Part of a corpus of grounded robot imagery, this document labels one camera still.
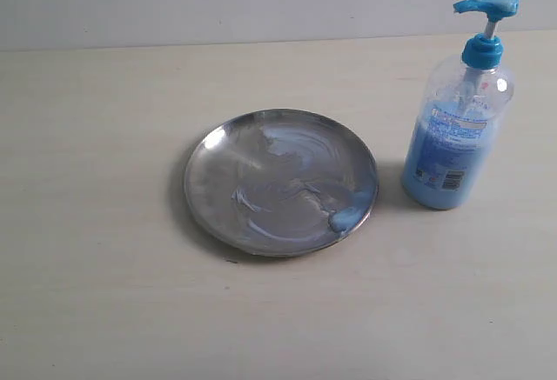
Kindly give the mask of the blue pump soap bottle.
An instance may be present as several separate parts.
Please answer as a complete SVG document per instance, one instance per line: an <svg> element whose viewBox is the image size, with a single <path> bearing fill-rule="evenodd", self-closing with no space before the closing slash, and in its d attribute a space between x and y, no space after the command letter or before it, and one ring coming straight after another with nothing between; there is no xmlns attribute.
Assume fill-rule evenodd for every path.
<svg viewBox="0 0 557 380"><path fill-rule="evenodd" d="M485 14L487 24L428 78L401 177L409 196L426 207L462 205L493 147L514 93L495 30L518 8L519 0L462 0L453 6L459 14Z"/></svg>

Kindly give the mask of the round stainless steel plate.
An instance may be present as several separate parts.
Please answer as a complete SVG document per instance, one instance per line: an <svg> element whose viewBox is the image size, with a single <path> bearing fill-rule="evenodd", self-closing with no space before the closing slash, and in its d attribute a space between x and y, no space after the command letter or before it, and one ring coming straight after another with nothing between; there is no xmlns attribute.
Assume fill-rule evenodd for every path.
<svg viewBox="0 0 557 380"><path fill-rule="evenodd" d="M209 132L185 166L195 222L233 248L298 257L351 235L379 193L372 152L345 125L304 110L235 117Z"/></svg>

